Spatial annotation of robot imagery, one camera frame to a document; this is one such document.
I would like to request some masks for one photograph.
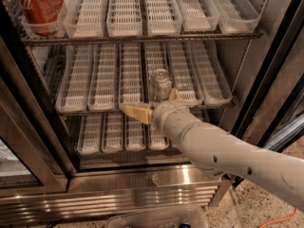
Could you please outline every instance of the shelf rack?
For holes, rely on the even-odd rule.
[[[206,110],[206,109],[222,109],[222,108],[227,108],[227,107],[233,107],[236,104],[232,101],[229,104],[223,104],[223,105],[195,105],[195,106],[189,106],[190,110]],[[89,110],[85,110],[85,111],[80,111],[80,112],[73,112],[73,113],[65,113],[65,112],[59,112],[58,113],[61,116],[68,116],[68,117],[72,117],[72,116],[83,116],[83,115],[88,115],[88,114],[99,114],[99,113],[112,113],[112,112],[122,112],[119,108],[115,108],[115,109],[110,109],[110,110],[100,110],[100,111],[96,111],[96,112],[92,112]]]
[[[144,42],[171,42],[192,40],[249,40],[258,39],[263,35],[257,28],[253,33],[222,33],[219,29],[202,33],[183,33],[170,36],[138,36],[138,37],[97,37],[97,38],[46,38],[34,39],[23,37],[25,46],[54,46],[54,45],[98,45],[120,43],[144,43]]]

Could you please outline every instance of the white robot arm segment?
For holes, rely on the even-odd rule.
[[[152,122],[198,169],[241,176],[304,212],[304,161],[261,149],[203,123],[178,101],[158,104]]]

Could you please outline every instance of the orange cable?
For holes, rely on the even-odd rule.
[[[259,226],[259,228],[264,228],[270,224],[279,223],[279,222],[283,222],[283,221],[292,219],[297,215],[297,212],[298,212],[297,209],[294,209],[294,213],[292,215],[290,215],[289,217],[278,218],[278,219],[267,221],[267,222],[263,223],[261,226]]]

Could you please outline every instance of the speckled floor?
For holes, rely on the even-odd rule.
[[[284,151],[285,154],[304,159],[304,137]],[[237,188],[231,188],[219,206],[206,208],[205,215],[210,228],[257,228],[262,223],[289,216],[294,208],[258,186],[244,181]],[[61,222],[56,228],[104,228],[105,220]],[[304,227],[304,214],[299,212],[295,218],[268,228]]]

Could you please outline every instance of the glass panel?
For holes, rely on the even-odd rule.
[[[304,130],[304,88],[294,90],[294,96],[285,110],[282,120],[277,125],[265,148],[282,152],[296,141]]]
[[[0,189],[37,184],[39,181],[0,139]]]

